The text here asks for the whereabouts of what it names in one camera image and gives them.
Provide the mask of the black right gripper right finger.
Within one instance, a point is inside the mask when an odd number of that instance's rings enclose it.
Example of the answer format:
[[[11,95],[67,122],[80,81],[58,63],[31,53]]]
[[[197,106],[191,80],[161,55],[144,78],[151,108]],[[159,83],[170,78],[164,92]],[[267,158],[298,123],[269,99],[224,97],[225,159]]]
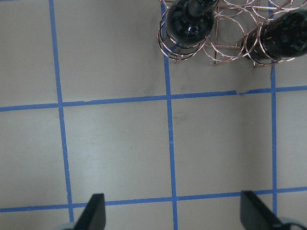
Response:
[[[240,222],[246,230],[305,230],[303,224],[278,218],[253,191],[241,191]]]

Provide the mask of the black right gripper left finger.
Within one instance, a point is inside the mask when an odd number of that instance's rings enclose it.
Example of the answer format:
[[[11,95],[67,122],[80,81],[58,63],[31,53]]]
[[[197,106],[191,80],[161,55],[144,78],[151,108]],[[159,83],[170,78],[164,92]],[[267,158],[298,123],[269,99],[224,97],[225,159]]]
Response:
[[[57,230],[104,230],[106,207],[104,194],[93,194],[76,222],[56,227]]]

